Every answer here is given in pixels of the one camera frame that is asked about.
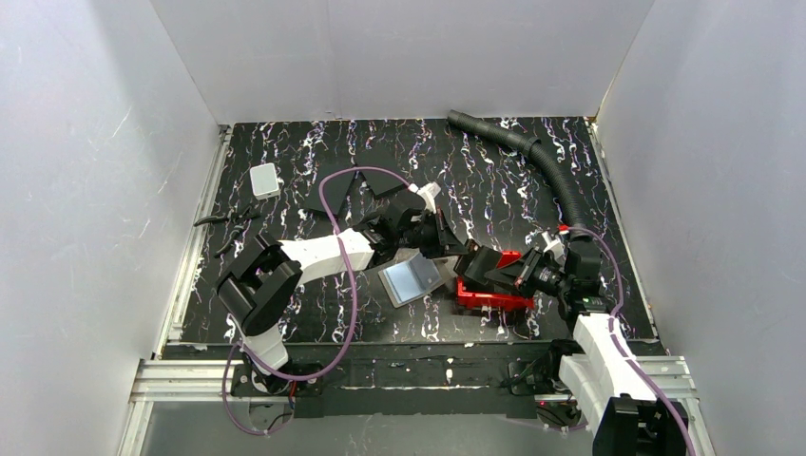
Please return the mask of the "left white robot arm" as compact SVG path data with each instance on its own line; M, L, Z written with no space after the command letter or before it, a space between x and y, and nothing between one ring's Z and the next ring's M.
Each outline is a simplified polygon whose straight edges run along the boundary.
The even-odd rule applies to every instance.
M310 281L358 272L391 261L401 249L429 259L458 257L467 248L452 231L434 200L432 182L411 186L358 224L325 237L277 240L257 235L221 273L214 290L236 321L240 346L257 371L284 380L308 381L312 374L283 372L289 355L279 320L295 290Z

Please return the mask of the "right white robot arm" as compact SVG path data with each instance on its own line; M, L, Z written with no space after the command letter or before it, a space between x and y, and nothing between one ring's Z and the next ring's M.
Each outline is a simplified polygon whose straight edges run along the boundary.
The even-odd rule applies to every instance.
M571 339L555 344L548 377L571 392L593 434L595 455L694 455L689 416L640 367L619 316L624 285L609 304L599 282L602 260L615 259L604 239L583 226L562 225L544 243L486 280L513 295L551 295Z

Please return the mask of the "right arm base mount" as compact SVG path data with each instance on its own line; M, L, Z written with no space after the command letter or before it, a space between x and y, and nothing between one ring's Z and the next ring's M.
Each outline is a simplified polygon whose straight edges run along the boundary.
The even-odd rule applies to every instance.
M514 396L534 398L537 416L548 430L570 432L586 426L570 389L546 373L538 360L509 363L500 387Z

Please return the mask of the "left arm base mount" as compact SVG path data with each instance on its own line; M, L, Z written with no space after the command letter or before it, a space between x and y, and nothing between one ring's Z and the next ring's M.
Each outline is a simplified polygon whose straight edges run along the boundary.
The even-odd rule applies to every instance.
M280 370L287 374L303 375L318 371L320 368L321 365L319 364L290 362ZM322 394L323 386L324 383L321 378L296 382L293 396L319 396ZM228 392L234 397L287 397L291 394L291 389L292 384L288 380L263 373L250 364L240 364L234 368Z

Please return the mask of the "black flat box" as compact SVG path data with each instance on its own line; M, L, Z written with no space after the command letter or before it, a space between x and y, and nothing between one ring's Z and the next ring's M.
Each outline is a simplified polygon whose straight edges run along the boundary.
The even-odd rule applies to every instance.
M302 209L313 215L326 216L326 210L319 197L319 189L323 181L328 177L345 169L344 165L325 163L317 170L317 177L312 185L308 196L303 202ZM322 195L327 202L332 214L339 218L345 201L349 195L353 181L357 173L344 173L331 178L325 185Z
M360 170L375 199L381 199L406 189L409 185L395 173L379 166L368 166Z

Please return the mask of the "black flat box right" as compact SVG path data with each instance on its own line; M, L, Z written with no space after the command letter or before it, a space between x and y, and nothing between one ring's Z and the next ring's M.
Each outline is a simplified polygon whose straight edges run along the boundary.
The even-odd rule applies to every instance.
M381 199L406 189L409 185L395 173L379 166L368 166L360 170L375 199Z

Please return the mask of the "white square box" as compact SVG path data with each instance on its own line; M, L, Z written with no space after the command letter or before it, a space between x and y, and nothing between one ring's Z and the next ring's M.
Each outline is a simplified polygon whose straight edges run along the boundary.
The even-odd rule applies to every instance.
M275 198L280 193L278 172L273 163L253 166L249 170L252 194L257 200Z

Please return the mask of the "grey leather card holder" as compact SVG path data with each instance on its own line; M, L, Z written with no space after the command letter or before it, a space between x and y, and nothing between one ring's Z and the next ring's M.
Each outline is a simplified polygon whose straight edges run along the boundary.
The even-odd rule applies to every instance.
M388 266L378 272L394 308L408 305L429 295L451 278L446 263L422 254Z

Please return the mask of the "black flat box left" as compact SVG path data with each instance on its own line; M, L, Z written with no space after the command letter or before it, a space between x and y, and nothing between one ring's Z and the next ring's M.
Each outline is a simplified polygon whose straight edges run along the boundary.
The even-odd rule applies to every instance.
M303 202L302 209L313 215L326 216L326 210L319 197L319 189L323 181L328 177L345 169L344 165L325 163L317 170L317 177L312 185L308 196ZM331 178L325 185L322 195L327 202L332 214L339 218L345 201L349 195L353 181L357 173L344 173Z

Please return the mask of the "red plastic bin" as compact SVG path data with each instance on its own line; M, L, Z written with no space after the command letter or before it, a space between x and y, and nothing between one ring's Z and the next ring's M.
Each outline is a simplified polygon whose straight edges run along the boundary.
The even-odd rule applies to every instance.
M498 252L486 247L460 256L453 270L457 275L457 301L466 309L494 308L505 312L514 312L535 307L533 297L521 297L497 291L491 284L481 284L471 278L470 264L474 259L481 259L482 263L489 263L489 259L496 259L496 268L509 266L521 257L515 251Z

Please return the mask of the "black pliers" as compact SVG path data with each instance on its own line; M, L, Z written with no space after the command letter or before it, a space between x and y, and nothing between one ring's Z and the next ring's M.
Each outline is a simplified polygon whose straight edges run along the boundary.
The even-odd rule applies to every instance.
M221 258L234 246L238 238L246 232L247 225L254 219L261 217L259 209L254 205L247 205L243 209L231 208L226 213L213 214L194 221L193 227L203 225L222 225L227 235L222 246L213 254L214 258Z

